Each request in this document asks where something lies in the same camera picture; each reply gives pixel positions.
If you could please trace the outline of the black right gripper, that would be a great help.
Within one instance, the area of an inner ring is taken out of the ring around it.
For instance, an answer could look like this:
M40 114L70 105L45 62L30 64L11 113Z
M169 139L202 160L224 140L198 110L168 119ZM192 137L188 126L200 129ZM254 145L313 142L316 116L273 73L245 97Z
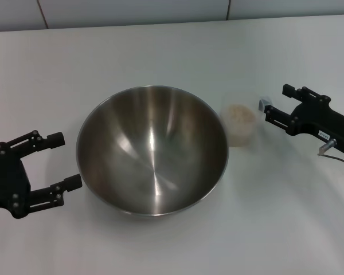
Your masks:
M290 136L306 133L323 142L335 139L335 148L344 152L344 115L329 107L331 98L307 87L296 89L289 84L283 85L282 94L300 101L301 104L291 115L271 105L266 106L266 122L285 130Z

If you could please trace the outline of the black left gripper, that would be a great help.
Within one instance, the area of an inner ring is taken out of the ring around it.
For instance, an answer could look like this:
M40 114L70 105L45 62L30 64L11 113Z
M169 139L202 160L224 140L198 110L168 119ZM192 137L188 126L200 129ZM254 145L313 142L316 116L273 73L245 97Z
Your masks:
M39 190L30 190L21 158L65 145L62 132L42 137L37 130L9 142L0 142L0 209L16 219L28 214L64 205L64 192L83 186L80 174Z

